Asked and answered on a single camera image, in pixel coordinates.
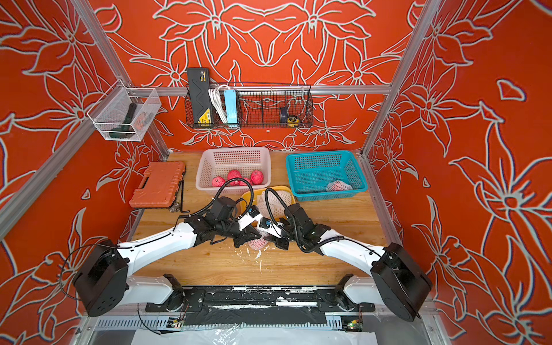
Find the netted apple large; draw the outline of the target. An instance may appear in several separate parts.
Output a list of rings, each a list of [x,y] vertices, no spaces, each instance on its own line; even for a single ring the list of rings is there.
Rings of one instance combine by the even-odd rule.
[[[252,250],[262,250],[268,245],[266,237],[260,237],[258,239],[253,239],[247,243]]]

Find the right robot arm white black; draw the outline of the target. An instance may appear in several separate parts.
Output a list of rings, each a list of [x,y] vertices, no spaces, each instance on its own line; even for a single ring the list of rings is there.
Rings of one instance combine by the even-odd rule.
[[[346,237],[330,226],[314,223],[300,204],[285,208],[280,220],[260,214],[254,222],[283,248],[295,242],[306,254],[338,259],[368,274],[369,278],[351,275],[339,284],[348,302],[384,305],[400,319],[412,322],[433,288],[402,245],[393,242],[382,247]]]

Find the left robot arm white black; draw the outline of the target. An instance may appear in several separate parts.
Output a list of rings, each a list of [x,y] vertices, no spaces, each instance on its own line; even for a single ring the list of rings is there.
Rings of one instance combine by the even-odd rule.
[[[174,277],[137,277],[136,272],[170,254],[214,244],[217,236],[232,239],[235,247],[260,238],[253,226],[262,218],[257,206],[241,215],[235,215],[236,208],[231,198],[220,197],[199,214],[179,217],[169,230],[118,245],[99,242],[73,279],[86,313],[96,317],[119,305],[171,303],[179,289]]]

